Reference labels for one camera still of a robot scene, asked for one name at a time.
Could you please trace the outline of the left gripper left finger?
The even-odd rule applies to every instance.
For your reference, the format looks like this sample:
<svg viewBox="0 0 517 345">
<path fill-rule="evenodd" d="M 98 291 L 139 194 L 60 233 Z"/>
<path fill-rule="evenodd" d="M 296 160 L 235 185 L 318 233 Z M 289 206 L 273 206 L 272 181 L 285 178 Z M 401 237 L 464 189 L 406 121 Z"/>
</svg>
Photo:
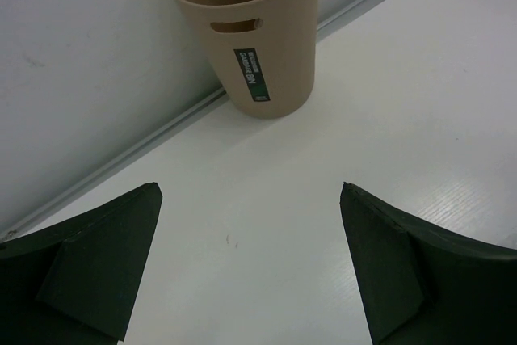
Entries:
<svg viewBox="0 0 517 345">
<path fill-rule="evenodd" d="M 3 344 L 124 341 L 162 192 L 143 184 L 1 245 Z"/>
</svg>

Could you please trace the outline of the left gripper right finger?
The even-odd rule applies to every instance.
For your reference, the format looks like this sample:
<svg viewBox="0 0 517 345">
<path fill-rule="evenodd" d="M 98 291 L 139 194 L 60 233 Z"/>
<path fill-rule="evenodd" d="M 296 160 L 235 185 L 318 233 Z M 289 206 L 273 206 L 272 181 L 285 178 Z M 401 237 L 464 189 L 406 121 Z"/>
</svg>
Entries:
<svg viewBox="0 0 517 345">
<path fill-rule="evenodd" d="M 344 183 L 340 209 L 375 344 L 514 344 L 516 251 Z"/>
</svg>

